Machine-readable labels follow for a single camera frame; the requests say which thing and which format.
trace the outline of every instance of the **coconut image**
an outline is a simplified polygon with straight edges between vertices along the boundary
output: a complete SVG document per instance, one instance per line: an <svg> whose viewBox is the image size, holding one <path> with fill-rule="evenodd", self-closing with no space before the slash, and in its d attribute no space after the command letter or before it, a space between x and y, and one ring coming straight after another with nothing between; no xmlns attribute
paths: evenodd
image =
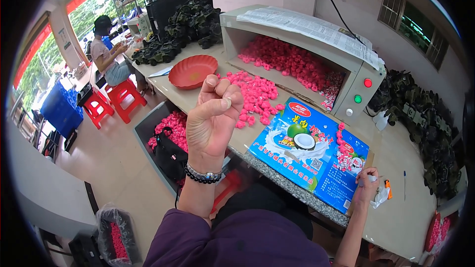
<svg viewBox="0 0 475 267"><path fill-rule="evenodd" d="M297 134L306 133L308 134L307 128L303 128L302 125L293 124L290 125L287 129L287 136L290 138L294 138Z"/></svg>
<svg viewBox="0 0 475 267"><path fill-rule="evenodd" d="M300 150L313 151L315 149L315 139L307 133L299 133L294 136L294 145Z"/></svg>

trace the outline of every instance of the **red plastic bowl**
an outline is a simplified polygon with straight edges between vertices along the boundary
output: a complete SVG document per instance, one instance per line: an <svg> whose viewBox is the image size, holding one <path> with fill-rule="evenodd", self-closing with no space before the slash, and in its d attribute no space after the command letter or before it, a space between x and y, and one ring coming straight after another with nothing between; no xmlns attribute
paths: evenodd
<svg viewBox="0 0 475 267"><path fill-rule="evenodd" d="M183 90L199 88L206 76L214 74L217 60L209 55L191 56L178 62L168 74L170 83Z"/></svg>

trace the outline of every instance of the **barcode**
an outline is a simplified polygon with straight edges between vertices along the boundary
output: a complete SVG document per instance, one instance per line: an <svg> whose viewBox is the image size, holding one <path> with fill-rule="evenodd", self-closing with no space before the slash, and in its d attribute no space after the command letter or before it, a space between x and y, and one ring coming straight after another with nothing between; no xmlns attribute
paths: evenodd
<svg viewBox="0 0 475 267"><path fill-rule="evenodd" d="M318 160L318 159L314 159L312 161L312 164L310 164L310 166L312 166L313 168L315 168L316 170L320 170L320 167L322 167L322 164L323 162Z"/></svg>
<svg viewBox="0 0 475 267"><path fill-rule="evenodd" d="M343 207L348 209L350 207L350 203L348 200L345 200L345 204L343 204Z"/></svg>

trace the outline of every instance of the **blue pen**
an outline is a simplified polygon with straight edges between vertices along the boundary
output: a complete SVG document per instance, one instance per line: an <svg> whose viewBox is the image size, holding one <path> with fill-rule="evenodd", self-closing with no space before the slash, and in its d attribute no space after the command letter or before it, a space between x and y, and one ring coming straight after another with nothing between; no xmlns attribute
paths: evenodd
<svg viewBox="0 0 475 267"><path fill-rule="evenodd" d="M406 201L406 170L404 170L404 201Z"/></svg>

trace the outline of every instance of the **milk splash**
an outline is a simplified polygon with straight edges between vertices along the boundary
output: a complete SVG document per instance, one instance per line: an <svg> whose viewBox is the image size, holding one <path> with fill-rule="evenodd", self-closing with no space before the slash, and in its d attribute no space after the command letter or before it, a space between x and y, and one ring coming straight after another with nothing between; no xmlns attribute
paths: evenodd
<svg viewBox="0 0 475 267"><path fill-rule="evenodd" d="M283 125L280 125L279 122L276 122L276 127L275 130L270 131L266 136L265 136L265 145L264 148L269 150L270 152L274 154L279 154L280 157L285 158L285 161L289 164L291 164L294 159L291 157L288 157L285 155L285 152L290 152L293 154L297 159L300 159L300 161L305 162L307 159L321 159L325 155L325 151L329 149L329 145L326 141L319 141L315 143L315 149L313 151L307 151L307 150L300 150L295 147L292 149L286 149L274 142L274 138L278 136L279 134L283 133L285 131L285 134L287 134L287 129L289 128L289 124L287 122L282 121L281 119L278 119L280 122L283 123Z"/></svg>

